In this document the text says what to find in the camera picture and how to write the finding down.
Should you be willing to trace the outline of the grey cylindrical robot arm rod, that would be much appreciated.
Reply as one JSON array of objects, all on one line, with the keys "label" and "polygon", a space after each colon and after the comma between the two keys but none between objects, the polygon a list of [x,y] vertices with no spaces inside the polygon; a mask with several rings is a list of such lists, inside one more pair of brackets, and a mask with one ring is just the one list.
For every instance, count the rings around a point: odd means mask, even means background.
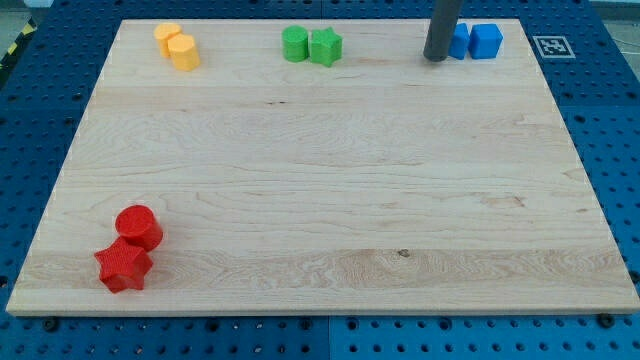
[{"label": "grey cylindrical robot arm rod", "polygon": [[463,0],[434,1],[434,9],[423,49],[423,56],[427,60],[441,62],[448,57],[463,3]]}]

